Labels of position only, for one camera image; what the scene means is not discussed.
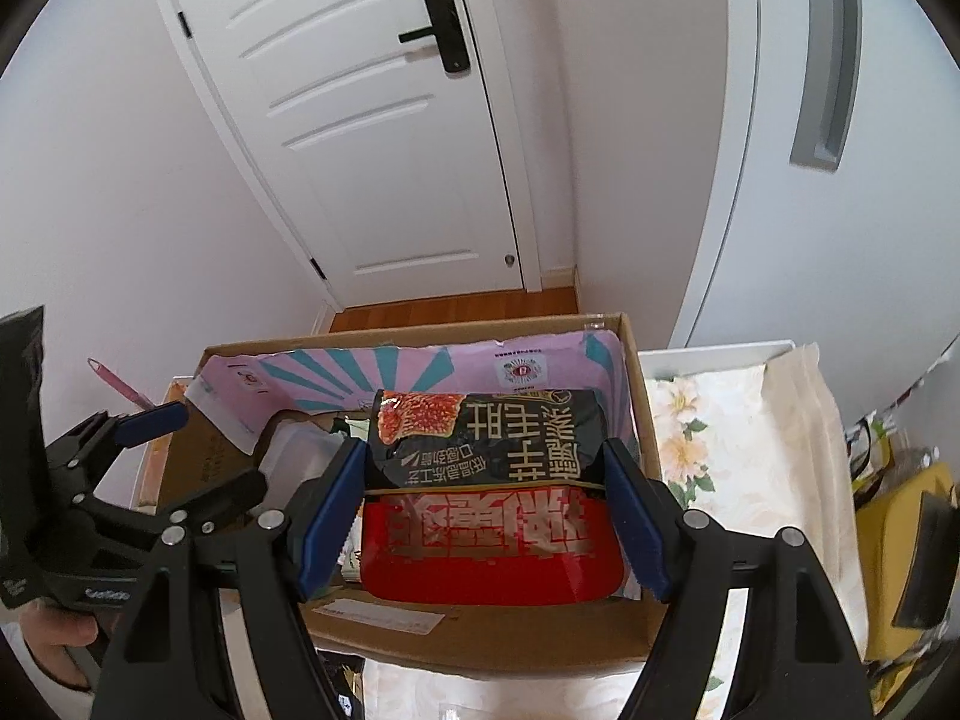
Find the person's left hand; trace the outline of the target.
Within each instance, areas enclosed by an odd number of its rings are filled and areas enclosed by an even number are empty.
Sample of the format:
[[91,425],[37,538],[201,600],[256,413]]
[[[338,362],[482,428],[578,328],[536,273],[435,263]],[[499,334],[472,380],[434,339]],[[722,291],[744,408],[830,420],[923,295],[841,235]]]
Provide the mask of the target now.
[[101,626],[96,617],[33,601],[20,614],[20,628],[32,660],[43,673],[70,689],[91,688],[71,651],[86,650],[98,640]]

